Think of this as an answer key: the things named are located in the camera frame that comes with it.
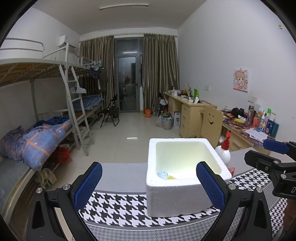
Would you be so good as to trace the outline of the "white foam box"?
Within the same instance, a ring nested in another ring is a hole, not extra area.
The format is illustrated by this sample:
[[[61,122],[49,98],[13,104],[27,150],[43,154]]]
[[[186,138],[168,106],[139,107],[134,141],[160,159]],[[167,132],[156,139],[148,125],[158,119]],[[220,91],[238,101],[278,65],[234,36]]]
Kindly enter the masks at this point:
[[[199,162],[207,165],[228,182],[227,166],[205,138],[151,138],[147,159],[147,214],[174,217],[198,213],[212,203],[196,175]],[[163,180],[165,170],[175,180]]]

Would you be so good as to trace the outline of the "houndstooth table runner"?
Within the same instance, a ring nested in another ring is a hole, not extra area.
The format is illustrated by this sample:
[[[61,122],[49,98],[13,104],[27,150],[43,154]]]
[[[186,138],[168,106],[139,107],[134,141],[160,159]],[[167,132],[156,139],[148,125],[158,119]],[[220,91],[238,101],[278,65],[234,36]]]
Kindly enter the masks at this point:
[[[262,188],[270,212],[272,235],[283,224],[287,201],[273,196],[273,184],[259,170],[236,175],[231,181],[240,190]],[[97,240],[201,240],[220,211],[202,211],[172,217],[149,217],[145,193],[95,190],[78,214]]]

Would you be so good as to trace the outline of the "metal bunk bed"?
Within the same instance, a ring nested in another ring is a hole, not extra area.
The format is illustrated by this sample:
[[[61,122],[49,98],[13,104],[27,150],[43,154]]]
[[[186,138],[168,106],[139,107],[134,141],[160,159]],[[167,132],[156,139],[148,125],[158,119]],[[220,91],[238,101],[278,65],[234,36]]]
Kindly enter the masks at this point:
[[[5,222],[10,222],[22,195],[30,200],[37,188],[52,186],[51,176],[66,158],[58,152],[60,145],[87,152],[87,144],[93,142],[88,118],[102,106],[103,100],[92,96],[91,103],[87,103],[86,90],[80,81],[88,70],[69,44],[45,53],[44,44],[36,40],[4,40],[1,47],[1,117],[10,114],[12,120],[11,126],[1,132],[1,138],[19,126],[28,131],[67,120],[72,124],[40,171],[1,156],[1,216]]]

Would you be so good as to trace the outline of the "grey trash bin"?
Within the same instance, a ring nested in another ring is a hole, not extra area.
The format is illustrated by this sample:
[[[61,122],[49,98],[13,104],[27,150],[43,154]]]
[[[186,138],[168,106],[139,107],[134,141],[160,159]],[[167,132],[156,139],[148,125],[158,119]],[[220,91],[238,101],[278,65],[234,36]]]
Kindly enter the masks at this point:
[[[161,116],[161,121],[164,130],[170,130],[173,127],[174,119],[170,113],[164,113]]]

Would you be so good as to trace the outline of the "white air conditioner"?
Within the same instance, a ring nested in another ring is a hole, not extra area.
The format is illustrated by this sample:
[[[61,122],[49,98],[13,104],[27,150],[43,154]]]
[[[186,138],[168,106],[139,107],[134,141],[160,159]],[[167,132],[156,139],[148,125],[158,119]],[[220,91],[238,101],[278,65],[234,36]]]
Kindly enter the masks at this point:
[[[74,49],[74,50],[75,50],[75,49],[77,48],[76,45],[72,44],[72,43],[68,40],[68,37],[67,37],[66,35],[62,35],[62,36],[60,36],[58,46],[59,46],[60,48],[62,48],[62,47],[66,47],[67,44],[69,44],[69,48],[71,48],[71,49]]]

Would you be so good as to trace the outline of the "white red pump bottle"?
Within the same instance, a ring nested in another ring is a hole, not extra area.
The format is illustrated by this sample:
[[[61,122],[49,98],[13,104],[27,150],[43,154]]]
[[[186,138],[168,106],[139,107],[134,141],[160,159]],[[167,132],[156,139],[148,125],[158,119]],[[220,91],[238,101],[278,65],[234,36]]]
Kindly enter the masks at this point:
[[[227,132],[224,141],[220,146],[217,146],[215,148],[216,153],[221,158],[221,160],[224,162],[225,165],[228,165],[231,159],[229,146],[230,146],[230,139],[231,132]]]

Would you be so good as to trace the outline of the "wooden smiley chair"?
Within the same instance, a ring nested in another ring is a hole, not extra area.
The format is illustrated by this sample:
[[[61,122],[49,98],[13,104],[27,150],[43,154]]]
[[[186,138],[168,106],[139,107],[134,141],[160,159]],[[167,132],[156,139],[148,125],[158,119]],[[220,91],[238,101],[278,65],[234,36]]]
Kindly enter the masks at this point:
[[[204,106],[201,137],[207,139],[213,148],[219,144],[223,116],[222,111]]]

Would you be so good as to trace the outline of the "cartoon girl poster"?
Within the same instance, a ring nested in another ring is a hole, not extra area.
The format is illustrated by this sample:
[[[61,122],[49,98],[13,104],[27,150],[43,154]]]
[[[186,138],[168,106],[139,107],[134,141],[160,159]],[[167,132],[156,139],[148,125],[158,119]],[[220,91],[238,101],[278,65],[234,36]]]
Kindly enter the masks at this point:
[[[249,73],[248,70],[242,68],[234,70],[233,89],[248,92]]]

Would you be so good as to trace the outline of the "black folding chair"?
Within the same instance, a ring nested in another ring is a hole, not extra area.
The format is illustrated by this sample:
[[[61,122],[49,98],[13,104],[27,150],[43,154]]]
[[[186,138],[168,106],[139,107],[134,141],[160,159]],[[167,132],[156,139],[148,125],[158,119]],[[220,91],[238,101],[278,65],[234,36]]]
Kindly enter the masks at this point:
[[[114,95],[110,100],[107,108],[103,109],[101,113],[103,114],[103,120],[101,122],[100,127],[102,128],[104,122],[108,122],[108,119],[111,118],[114,126],[117,126],[120,122],[118,110],[116,107],[116,101],[118,99],[118,95]]]

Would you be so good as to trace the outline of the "left brown curtain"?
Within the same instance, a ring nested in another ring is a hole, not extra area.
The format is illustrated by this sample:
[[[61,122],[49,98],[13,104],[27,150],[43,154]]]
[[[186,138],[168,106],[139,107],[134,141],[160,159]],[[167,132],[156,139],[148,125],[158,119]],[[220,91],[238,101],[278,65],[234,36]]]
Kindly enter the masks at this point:
[[[114,36],[82,41],[80,44],[82,64],[89,68],[80,81],[87,95],[101,94],[105,104],[114,96]]]

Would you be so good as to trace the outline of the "glass balcony door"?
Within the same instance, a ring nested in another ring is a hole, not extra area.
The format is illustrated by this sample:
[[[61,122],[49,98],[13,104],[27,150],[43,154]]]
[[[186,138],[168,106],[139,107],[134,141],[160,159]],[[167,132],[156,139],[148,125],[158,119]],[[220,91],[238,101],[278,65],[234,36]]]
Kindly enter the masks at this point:
[[[115,85],[119,111],[140,111],[143,38],[115,39]]]

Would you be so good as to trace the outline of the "right brown curtain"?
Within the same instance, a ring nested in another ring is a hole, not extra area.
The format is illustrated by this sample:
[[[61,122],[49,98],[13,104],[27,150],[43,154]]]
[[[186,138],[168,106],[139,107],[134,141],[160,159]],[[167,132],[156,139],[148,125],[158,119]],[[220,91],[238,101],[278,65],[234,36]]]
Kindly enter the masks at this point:
[[[144,34],[142,67],[144,109],[152,109],[158,93],[179,89],[179,66],[174,36]]]

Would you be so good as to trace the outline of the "orange bag on floor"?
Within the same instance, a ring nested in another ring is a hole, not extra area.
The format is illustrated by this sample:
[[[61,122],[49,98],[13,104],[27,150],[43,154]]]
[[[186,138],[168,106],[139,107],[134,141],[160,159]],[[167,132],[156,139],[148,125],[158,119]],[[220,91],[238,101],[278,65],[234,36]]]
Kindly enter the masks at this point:
[[[150,118],[152,115],[151,109],[145,109],[144,114],[146,118]]]

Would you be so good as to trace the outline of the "brown curtain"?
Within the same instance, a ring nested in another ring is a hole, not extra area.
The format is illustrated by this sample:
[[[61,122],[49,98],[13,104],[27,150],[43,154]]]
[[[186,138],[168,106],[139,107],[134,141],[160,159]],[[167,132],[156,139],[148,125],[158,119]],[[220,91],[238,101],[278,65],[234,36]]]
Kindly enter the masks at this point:
[[[82,41],[80,44],[82,64],[89,68],[80,81],[87,95],[101,94],[105,104],[114,96],[114,36]]]
[[[174,36],[144,34],[142,67],[144,109],[152,109],[158,93],[179,89],[179,66]]]

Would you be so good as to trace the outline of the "wooden desk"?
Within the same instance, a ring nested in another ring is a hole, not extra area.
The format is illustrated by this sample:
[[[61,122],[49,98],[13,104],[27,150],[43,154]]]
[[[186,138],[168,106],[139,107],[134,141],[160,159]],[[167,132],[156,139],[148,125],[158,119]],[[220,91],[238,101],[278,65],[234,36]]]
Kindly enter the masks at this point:
[[[212,147],[220,145],[220,138],[231,133],[230,151],[254,148],[260,153],[270,155],[263,144],[251,138],[246,132],[251,127],[229,118],[226,112],[218,110],[216,105],[208,102],[194,104],[181,96],[164,93],[168,99],[171,114],[180,113],[179,135],[182,138],[206,138]]]

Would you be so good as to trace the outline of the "blue face mask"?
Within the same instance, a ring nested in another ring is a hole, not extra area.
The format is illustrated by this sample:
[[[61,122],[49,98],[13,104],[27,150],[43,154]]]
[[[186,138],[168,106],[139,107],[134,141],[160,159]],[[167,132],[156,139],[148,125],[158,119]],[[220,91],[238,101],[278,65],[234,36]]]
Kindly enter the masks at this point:
[[[168,180],[168,173],[165,170],[159,171],[157,175],[163,180]]]

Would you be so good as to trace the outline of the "blue plaid quilt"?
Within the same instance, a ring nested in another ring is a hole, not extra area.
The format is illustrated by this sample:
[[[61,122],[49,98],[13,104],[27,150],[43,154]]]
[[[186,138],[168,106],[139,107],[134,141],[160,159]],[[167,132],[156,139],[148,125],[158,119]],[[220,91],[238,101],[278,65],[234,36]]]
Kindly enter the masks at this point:
[[[70,120],[53,126],[43,124],[28,131],[19,126],[1,138],[1,156],[40,171],[71,126]]]

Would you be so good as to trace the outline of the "white papers on desk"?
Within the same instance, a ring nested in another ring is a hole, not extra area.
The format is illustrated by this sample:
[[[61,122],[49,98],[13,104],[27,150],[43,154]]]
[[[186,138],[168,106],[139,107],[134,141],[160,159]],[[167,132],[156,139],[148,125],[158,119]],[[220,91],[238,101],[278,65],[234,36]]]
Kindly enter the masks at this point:
[[[256,128],[250,128],[248,130],[245,131],[246,134],[249,135],[250,138],[255,139],[259,142],[264,142],[267,138],[268,135]]]

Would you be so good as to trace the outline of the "red snack packet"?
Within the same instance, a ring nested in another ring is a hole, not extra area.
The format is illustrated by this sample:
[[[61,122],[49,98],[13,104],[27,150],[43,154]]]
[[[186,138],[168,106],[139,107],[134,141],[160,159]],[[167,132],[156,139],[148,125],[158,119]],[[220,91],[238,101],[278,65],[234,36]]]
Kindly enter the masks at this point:
[[[229,172],[231,173],[231,176],[234,177],[234,173],[235,173],[235,168],[231,167],[231,166],[227,166]]]

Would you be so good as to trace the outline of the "yellow foam net sleeve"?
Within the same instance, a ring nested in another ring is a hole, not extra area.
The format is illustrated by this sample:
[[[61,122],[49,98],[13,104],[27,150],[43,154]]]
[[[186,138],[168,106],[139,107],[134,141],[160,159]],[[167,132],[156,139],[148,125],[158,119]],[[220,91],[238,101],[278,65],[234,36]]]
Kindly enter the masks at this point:
[[[171,176],[171,175],[168,175],[167,177],[168,180],[175,180],[175,177]]]

